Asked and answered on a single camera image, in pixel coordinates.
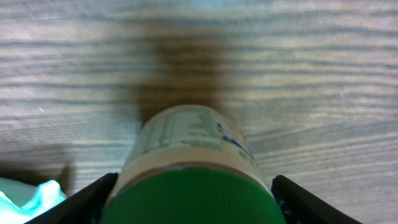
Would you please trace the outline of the teal snack pouch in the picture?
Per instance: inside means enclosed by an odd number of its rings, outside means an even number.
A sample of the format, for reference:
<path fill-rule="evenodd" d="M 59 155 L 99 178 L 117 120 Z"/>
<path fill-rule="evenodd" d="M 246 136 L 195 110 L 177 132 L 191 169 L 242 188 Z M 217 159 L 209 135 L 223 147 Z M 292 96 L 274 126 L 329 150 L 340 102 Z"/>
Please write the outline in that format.
<path fill-rule="evenodd" d="M 1 178 L 1 224 L 26 223 L 67 199 L 56 180 L 39 185 Z"/>

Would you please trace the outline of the green lidded jar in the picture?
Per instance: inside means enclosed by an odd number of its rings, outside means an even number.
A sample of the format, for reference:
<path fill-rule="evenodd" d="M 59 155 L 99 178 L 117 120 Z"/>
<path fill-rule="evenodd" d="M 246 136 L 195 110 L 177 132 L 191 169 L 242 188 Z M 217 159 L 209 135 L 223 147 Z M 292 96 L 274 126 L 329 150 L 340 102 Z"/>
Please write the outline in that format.
<path fill-rule="evenodd" d="M 239 129 L 214 109 L 148 120 L 100 217 L 118 224 L 284 223 Z"/>

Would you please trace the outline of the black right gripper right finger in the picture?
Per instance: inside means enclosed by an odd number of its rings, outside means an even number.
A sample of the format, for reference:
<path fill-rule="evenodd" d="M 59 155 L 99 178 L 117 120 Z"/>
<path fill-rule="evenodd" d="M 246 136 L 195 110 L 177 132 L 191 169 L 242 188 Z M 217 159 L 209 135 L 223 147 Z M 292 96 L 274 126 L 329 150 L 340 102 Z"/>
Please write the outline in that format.
<path fill-rule="evenodd" d="M 361 224 L 283 175 L 273 178 L 271 192 L 288 224 Z"/>

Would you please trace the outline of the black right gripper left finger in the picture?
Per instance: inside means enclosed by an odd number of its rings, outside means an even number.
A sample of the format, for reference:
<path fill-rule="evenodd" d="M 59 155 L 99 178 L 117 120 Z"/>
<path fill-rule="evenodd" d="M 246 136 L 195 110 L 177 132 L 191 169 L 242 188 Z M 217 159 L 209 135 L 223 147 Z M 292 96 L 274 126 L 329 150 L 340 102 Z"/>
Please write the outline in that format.
<path fill-rule="evenodd" d="M 108 173 L 27 224 L 98 223 L 117 179 L 118 173 Z"/>

